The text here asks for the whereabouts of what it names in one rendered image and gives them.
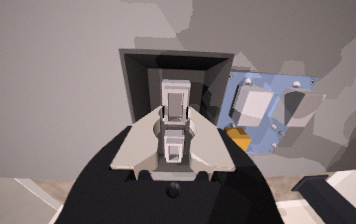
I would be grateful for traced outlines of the orange block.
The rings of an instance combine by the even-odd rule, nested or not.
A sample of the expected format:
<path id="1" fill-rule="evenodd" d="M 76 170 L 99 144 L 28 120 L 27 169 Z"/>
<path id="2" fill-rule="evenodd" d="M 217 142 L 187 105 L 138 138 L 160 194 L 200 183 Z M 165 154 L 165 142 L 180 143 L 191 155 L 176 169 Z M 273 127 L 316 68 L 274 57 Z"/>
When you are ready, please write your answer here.
<path id="1" fill-rule="evenodd" d="M 224 132 L 235 142 L 237 143 L 244 151 L 246 151 L 251 138 L 247 133 L 239 127 L 224 127 Z"/>

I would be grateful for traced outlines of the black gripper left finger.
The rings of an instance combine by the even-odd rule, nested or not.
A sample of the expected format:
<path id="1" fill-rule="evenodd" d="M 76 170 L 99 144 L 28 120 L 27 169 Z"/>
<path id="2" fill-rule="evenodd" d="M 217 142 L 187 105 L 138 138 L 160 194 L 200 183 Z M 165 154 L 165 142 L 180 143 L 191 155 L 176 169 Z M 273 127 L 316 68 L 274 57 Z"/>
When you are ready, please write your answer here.
<path id="1" fill-rule="evenodd" d="M 138 179 L 141 170 L 151 174 L 159 165 L 161 105 L 107 143 L 81 171 L 54 224 L 70 224 L 95 197 L 107 189 Z M 160 121 L 159 121 L 160 117 Z"/>

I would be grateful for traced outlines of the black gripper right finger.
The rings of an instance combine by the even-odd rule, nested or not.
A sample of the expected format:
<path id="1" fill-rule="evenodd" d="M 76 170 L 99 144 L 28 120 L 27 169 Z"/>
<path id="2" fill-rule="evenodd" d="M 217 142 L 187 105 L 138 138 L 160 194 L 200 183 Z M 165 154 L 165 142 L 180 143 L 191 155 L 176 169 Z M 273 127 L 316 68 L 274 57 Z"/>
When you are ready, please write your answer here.
<path id="1" fill-rule="evenodd" d="M 246 152 L 190 106 L 186 108 L 186 119 L 193 137 L 189 166 L 196 176 L 206 171 L 209 181 L 227 185 L 249 199 L 270 224 L 285 224 L 268 183 Z"/>

